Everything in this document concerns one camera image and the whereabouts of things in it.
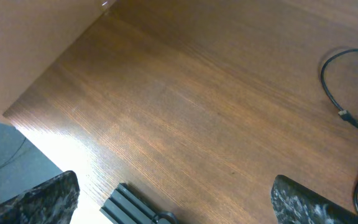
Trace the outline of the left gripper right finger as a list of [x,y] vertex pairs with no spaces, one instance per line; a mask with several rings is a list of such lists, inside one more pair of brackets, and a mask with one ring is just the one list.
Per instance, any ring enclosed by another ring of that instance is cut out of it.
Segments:
[[358,224],[358,215],[285,175],[276,176],[271,203],[279,223]]

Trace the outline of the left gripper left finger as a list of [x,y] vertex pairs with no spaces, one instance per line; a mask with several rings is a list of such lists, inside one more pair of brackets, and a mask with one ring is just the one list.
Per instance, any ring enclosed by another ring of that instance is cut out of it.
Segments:
[[76,174],[63,172],[0,204],[0,224],[70,223],[79,196]]

